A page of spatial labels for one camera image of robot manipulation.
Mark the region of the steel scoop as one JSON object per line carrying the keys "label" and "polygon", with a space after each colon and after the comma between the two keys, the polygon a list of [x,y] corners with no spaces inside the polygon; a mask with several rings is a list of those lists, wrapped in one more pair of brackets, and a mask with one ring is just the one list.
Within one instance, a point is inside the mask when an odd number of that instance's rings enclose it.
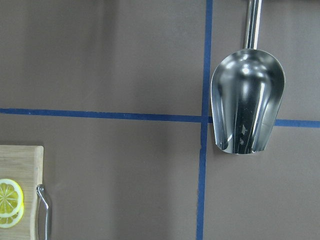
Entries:
{"label": "steel scoop", "polygon": [[248,1],[243,49],[228,55],[210,83],[215,144],[228,154],[263,151],[285,88],[285,73],[269,52],[258,49],[262,1]]}

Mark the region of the bamboo cutting board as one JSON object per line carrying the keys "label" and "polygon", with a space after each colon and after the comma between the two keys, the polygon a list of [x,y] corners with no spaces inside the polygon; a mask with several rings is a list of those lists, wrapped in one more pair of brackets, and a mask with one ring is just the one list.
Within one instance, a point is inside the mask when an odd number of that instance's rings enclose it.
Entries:
{"label": "bamboo cutting board", "polygon": [[13,227],[1,228],[2,240],[37,240],[39,200],[36,187],[43,183],[44,147],[1,145],[0,178],[17,182],[23,191],[24,213]]}

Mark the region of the upper lemon slice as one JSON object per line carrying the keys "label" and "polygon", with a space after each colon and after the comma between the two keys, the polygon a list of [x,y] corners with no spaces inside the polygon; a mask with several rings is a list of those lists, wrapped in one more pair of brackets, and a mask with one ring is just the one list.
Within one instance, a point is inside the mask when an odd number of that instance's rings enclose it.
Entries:
{"label": "upper lemon slice", "polygon": [[9,218],[16,214],[23,205],[24,194],[20,185],[8,178],[0,180],[0,217]]}

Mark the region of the lemon slice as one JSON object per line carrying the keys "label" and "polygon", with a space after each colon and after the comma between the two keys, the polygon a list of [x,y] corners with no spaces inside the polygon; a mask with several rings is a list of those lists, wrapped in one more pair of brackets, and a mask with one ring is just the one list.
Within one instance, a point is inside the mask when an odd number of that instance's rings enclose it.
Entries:
{"label": "lemon slice", "polygon": [[0,180],[0,217],[9,218],[16,214],[23,205],[24,194],[20,185],[8,178]]}
{"label": "lemon slice", "polygon": [[24,215],[24,204],[21,205],[20,209],[12,216],[1,217],[0,218],[0,227],[2,229],[8,229],[14,227]]}

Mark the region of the lower lemon slice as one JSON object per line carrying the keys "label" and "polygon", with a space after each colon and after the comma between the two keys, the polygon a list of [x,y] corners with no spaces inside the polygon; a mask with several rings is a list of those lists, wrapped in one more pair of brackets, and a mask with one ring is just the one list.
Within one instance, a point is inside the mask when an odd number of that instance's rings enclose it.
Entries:
{"label": "lower lemon slice", "polygon": [[8,229],[14,227],[24,215],[24,204],[21,205],[20,209],[12,216],[1,217],[0,218],[0,227],[2,229]]}

